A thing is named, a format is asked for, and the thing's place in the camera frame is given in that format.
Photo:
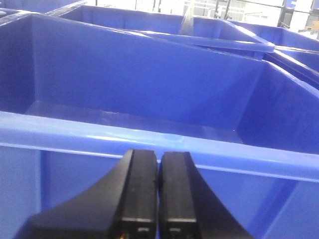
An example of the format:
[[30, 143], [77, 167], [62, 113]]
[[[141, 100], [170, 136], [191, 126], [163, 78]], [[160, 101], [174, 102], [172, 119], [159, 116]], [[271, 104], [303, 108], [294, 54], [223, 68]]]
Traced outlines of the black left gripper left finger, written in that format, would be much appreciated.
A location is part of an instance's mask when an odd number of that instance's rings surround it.
[[158, 163], [151, 150], [130, 149], [90, 188], [29, 217], [16, 239], [154, 239]]

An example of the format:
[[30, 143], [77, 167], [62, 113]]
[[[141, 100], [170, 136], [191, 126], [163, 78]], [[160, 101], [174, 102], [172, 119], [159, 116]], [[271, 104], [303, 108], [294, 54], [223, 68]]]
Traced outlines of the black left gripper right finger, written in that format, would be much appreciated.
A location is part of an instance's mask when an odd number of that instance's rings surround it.
[[165, 152], [159, 166], [162, 239], [251, 239], [210, 189], [189, 152]]

